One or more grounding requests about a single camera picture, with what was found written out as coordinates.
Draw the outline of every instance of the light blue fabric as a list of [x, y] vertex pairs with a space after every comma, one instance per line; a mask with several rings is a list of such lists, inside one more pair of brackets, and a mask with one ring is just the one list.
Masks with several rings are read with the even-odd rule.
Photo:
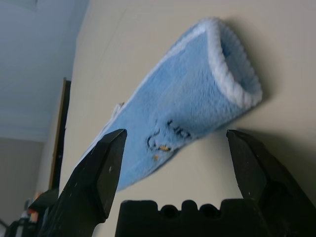
[[261, 98], [258, 78], [235, 34], [216, 18], [203, 19], [149, 72], [82, 157], [105, 134], [127, 129], [121, 190]]

